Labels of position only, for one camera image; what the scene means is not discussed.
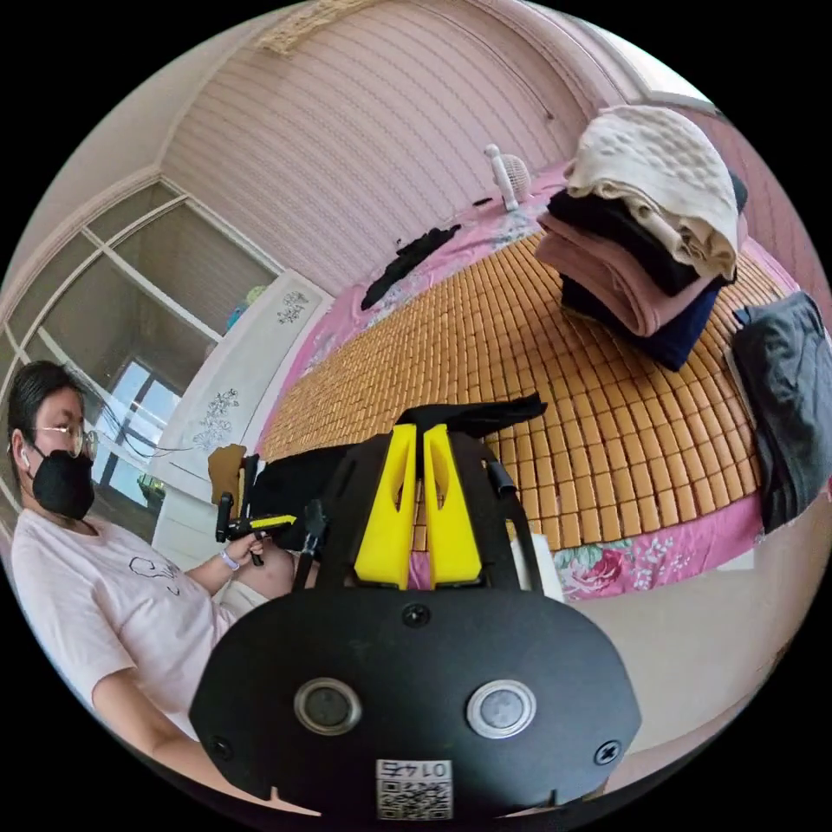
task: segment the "gray clothing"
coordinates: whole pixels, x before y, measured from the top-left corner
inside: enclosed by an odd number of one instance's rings
[[[757,419],[769,533],[808,509],[832,476],[832,349],[804,292],[745,312],[733,355]]]

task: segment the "pink wall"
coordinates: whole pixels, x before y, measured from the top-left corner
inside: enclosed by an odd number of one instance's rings
[[[164,172],[338,294],[492,189],[491,141],[566,159],[614,87],[517,0],[385,2],[289,58],[248,47],[181,122]]]
[[[815,247],[783,187],[751,143],[724,118],[689,107],[675,107],[695,121],[725,163],[748,185],[748,230],[806,289],[832,328],[832,293]]]

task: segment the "floral decal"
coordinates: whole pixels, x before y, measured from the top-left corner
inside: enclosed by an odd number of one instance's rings
[[[652,589],[665,582],[666,573],[681,573],[691,556],[674,549],[672,537],[640,537],[561,549],[553,557],[564,594],[585,597],[609,595],[616,585],[623,592],[625,582],[632,589]]]
[[[231,435],[231,422],[227,419],[228,412],[233,407],[240,407],[237,401],[236,390],[226,390],[225,393],[217,393],[208,406],[208,412],[199,421],[204,428],[193,437],[193,443],[206,453],[219,448]]]
[[[303,312],[303,307],[309,303],[309,299],[302,292],[289,292],[283,298],[283,306],[275,318],[278,323],[294,323]]]

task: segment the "screw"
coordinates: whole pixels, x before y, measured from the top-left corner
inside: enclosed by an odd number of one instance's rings
[[[208,750],[214,757],[219,757],[221,760],[225,760],[226,762],[233,757],[233,752],[231,751],[231,746],[227,739],[222,739],[222,737],[212,737],[208,743]]]
[[[423,627],[431,619],[431,611],[424,604],[408,604],[401,619],[407,627]]]
[[[621,743],[611,739],[595,752],[595,765],[608,765],[621,754]]]

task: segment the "white fan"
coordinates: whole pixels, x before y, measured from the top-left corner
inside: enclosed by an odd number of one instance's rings
[[[506,211],[516,211],[531,191],[531,177],[522,159],[500,153],[497,145],[488,145],[485,155],[491,160],[491,170],[494,173],[494,184],[503,194]]]

